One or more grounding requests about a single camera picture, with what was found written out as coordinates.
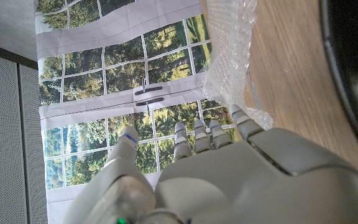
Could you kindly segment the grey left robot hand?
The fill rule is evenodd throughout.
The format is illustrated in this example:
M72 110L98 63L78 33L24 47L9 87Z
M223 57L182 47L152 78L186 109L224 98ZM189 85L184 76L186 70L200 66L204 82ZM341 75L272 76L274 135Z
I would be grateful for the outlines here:
M136 168L139 135L120 133L104 167L64 223L358 223L358 171L281 128L264 130L240 107L241 140L195 121L195 148L175 126L174 161L151 185Z

